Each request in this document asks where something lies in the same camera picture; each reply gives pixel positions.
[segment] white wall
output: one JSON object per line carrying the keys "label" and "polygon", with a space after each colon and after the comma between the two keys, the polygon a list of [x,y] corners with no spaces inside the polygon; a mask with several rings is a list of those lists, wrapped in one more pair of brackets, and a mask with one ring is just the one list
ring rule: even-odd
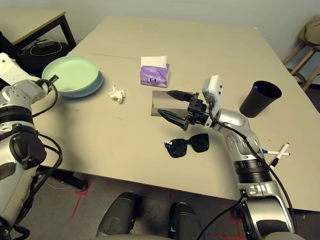
{"label": "white wall", "polygon": [[[256,27],[280,59],[292,50],[303,25],[320,14],[319,0],[0,0],[2,7],[66,11],[76,42],[107,15]],[[51,37],[60,40],[55,30]]]}

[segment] gray floor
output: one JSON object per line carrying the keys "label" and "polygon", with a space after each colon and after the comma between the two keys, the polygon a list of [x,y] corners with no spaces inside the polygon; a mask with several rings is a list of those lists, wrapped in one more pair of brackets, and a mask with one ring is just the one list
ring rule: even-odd
{"label": "gray floor", "polygon": [[[307,95],[320,112],[320,91]],[[32,240],[88,240],[95,236],[106,209],[122,192],[133,191],[143,196],[140,217],[132,233],[167,236],[169,209],[173,202],[183,201],[197,213],[202,226],[232,205],[231,200],[198,195],[166,188],[147,186],[97,176],[86,176],[91,185],[80,196],[73,188],[52,179],[37,194],[33,208],[21,225],[31,230]],[[320,214],[297,216],[299,234],[306,240],[320,239]],[[206,233],[207,240],[245,240],[242,224],[226,214]]]}

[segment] blue plate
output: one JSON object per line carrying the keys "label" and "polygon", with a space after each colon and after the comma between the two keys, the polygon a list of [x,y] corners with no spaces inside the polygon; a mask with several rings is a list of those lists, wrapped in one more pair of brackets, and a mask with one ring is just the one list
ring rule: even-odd
{"label": "blue plate", "polygon": [[59,92],[59,94],[62,96],[65,96],[67,98],[83,98],[83,97],[88,96],[90,94],[93,94],[95,91],[97,91],[101,87],[103,82],[104,82],[104,76],[99,71],[98,77],[96,78],[96,80],[87,88],[82,89],[77,92],[70,92],[70,93]]}

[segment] sunglasses lens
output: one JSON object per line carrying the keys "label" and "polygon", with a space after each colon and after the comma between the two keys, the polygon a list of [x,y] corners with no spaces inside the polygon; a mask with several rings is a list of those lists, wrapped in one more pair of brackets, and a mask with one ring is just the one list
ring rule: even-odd
{"label": "sunglasses lens", "polygon": [[202,153],[209,149],[209,136],[207,133],[194,135],[189,142],[197,153]]}
{"label": "sunglasses lens", "polygon": [[168,153],[173,158],[180,158],[186,155],[187,152],[187,141],[184,139],[174,139],[169,143],[164,144]]}

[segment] crumpled tissue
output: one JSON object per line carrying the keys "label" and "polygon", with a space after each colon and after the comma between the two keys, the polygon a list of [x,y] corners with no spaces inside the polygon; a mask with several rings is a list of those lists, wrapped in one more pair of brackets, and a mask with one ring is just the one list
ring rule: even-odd
{"label": "crumpled tissue", "polygon": [[112,92],[108,93],[108,96],[112,99],[117,99],[118,103],[122,103],[126,93],[123,87],[118,88],[114,83],[112,83]]}

